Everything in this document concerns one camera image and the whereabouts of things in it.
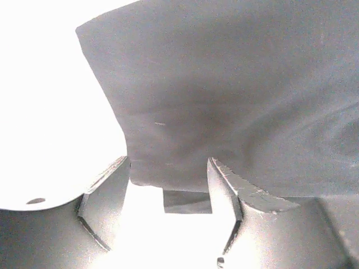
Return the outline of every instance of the dark cloth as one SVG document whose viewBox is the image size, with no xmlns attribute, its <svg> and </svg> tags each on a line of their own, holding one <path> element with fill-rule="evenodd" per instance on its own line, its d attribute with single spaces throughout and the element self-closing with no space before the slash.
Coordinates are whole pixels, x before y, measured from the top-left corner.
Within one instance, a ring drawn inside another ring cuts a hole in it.
<svg viewBox="0 0 359 269">
<path fill-rule="evenodd" d="M 213 156 L 274 195 L 325 196 L 359 190 L 358 14 L 356 0 L 150 0 L 76 32 L 135 184 L 208 192 Z"/>
</svg>

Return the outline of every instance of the scratched metal edge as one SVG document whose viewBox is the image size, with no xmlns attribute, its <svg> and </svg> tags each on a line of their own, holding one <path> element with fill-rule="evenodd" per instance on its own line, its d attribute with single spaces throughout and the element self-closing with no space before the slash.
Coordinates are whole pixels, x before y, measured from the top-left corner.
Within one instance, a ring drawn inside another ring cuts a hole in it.
<svg viewBox="0 0 359 269">
<path fill-rule="evenodd" d="M 91 194 L 93 193 L 98 187 L 101 186 L 101 184 L 110 176 L 112 173 L 120 167 L 126 160 L 127 156 L 121 156 L 117 158 L 114 162 L 112 162 L 106 170 L 104 170 L 102 173 L 98 174 L 93 180 L 91 187 L 85 192 L 85 194 Z"/>
<path fill-rule="evenodd" d="M 215 158 L 210 158 L 211 163 L 221 173 L 222 178 L 235 192 L 241 202 L 261 212 L 286 211 L 300 206 L 297 203 L 285 200 L 282 197 L 274 196 L 267 191 L 253 185 L 249 181 L 236 175 L 227 166 Z"/>
</svg>

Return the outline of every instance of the gray metal part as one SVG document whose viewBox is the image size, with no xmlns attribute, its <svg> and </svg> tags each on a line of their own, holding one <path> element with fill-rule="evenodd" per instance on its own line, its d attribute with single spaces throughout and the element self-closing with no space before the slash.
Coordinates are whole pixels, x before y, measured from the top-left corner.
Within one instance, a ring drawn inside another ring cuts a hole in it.
<svg viewBox="0 0 359 269">
<path fill-rule="evenodd" d="M 340 268 L 349 262 L 317 201 L 277 215 L 242 208 L 245 217 L 225 255 L 226 268 Z"/>
<path fill-rule="evenodd" d="M 120 227 L 121 211 L 130 176 L 130 160 L 123 157 L 116 169 L 101 184 L 85 193 L 78 212 L 81 222 L 106 250 L 114 246 Z"/>
<path fill-rule="evenodd" d="M 128 178 L 129 160 L 126 158 L 117 170 L 111 174 L 110 180 L 100 189 L 102 192 L 109 191 L 111 177 L 115 184 L 114 189 L 123 188 L 117 192 L 114 204 L 110 205 L 107 200 L 96 200 L 99 204 L 95 207 L 92 203 L 95 199 L 87 200 L 87 220 L 110 220 L 120 217 L 115 210 L 121 210 L 125 199 L 125 186 Z M 0 210 L 0 268 L 1 269 L 88 269 L 101 255 L 106 254 L 95 240 L 95 236 L 81 223 L 78 211 L 83 205 L 83 197 L 55 208 L 39 211 L 11 211 Z M 101 214 L 95 208 L 111 208 L 112 216 L 106 216 L 109 209 Z"/>
<path fill-rule="evenodd" d="M 299 205 L 275 199 L 213 158 L 208 161 L 208 182 L 213 213 L 226 229 L 220 231 L 227 241 L 222 253 L 224 268 L 352 268 L 347 250 L 319 200 Z M 238 193 L 239 204 L 230 203 L 232 196 L 224 189 Z M 267 205 L 262 195 L 269 197 Z M 233 211 L 239 210 L 243 219 L 233 229 Z"/>
<path fill-rule="evenodd" d="M 355 268 L 359 268 L 359 195 L 323 197 L 320 202 L 355 263 Z"/>
</svg>

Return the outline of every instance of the metal bracket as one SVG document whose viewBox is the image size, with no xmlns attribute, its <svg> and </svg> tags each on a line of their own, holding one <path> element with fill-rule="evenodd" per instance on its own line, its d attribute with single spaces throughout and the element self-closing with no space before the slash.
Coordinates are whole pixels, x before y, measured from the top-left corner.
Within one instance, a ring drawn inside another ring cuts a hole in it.
<svg viewBox="0 0 359 269">
<path fill-rule="evenodd" d="M 298 205 L 273 196 L 213 158 L 208 183 L 226 242 L 220 268 L 351 268 L 317 200 Z"/>
<path fill-rule="evenodd" d="M 113 248 L 119 229 L 129 174 L 129 158 L 120 157 L 84 194 L 77 213 L 84 228 L 107 251 Z"/>
</svg>

